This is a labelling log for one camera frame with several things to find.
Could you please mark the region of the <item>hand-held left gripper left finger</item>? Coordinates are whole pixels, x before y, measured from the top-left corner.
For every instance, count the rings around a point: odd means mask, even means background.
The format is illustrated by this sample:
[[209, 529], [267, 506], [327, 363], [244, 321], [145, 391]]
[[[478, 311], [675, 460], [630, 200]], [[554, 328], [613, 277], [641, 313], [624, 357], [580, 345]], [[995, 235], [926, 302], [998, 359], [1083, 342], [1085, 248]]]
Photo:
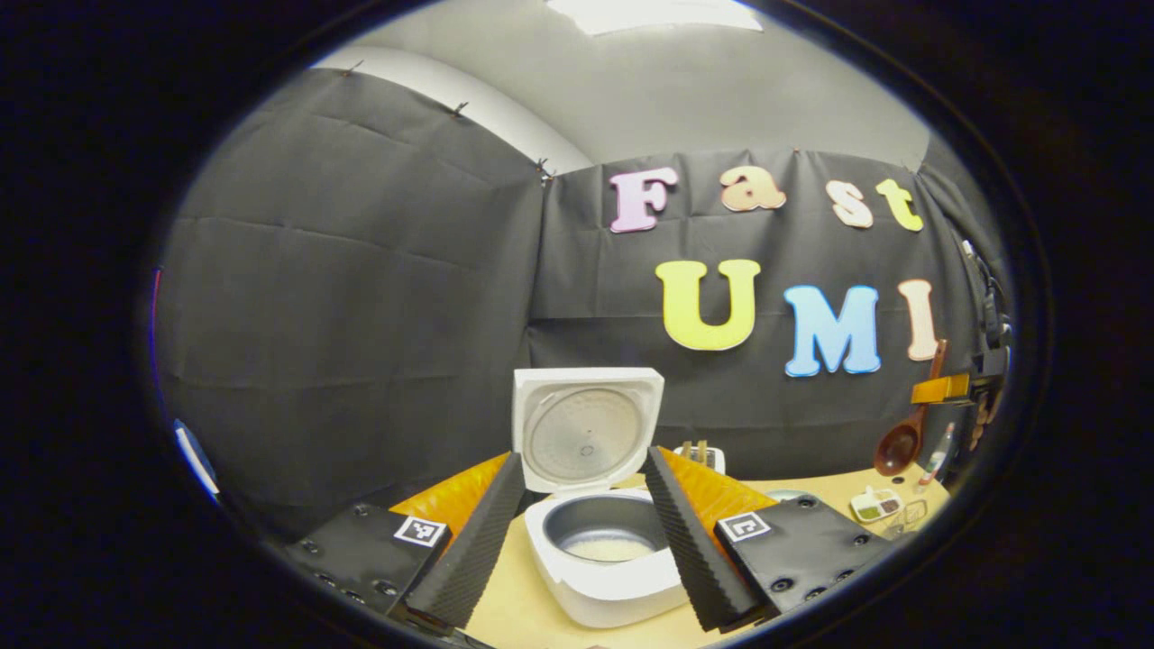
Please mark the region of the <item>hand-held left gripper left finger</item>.
[[469, 624], [524, 493], [522, 457], [505, 452], [391, 507], [350, 505], [283, 551], [375, 616], [452, 634]]

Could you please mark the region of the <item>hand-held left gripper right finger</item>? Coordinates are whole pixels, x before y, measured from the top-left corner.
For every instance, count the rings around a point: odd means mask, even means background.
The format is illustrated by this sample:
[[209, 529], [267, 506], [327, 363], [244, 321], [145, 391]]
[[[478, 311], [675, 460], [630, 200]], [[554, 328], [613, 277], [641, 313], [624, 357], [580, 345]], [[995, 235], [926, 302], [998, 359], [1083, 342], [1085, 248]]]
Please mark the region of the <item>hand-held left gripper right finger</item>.
[[669, 449], [649, 448], [642, 470], [704, 631], [786, 616], [892, 550], [820, 498], [775, 500]]

